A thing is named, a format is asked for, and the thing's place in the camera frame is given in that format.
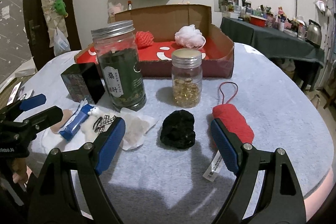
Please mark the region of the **person's left hand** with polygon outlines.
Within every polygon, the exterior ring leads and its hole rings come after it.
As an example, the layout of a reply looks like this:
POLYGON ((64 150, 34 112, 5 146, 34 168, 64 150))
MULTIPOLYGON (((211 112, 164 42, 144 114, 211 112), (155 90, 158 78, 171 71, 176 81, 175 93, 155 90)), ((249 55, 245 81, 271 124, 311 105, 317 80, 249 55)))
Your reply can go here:
POLYGON ((29 177, 27 174, 27 165, 25 158, 15 159, 12 164, 13 169, 13 182, 19 184, 25 184, 29 177))

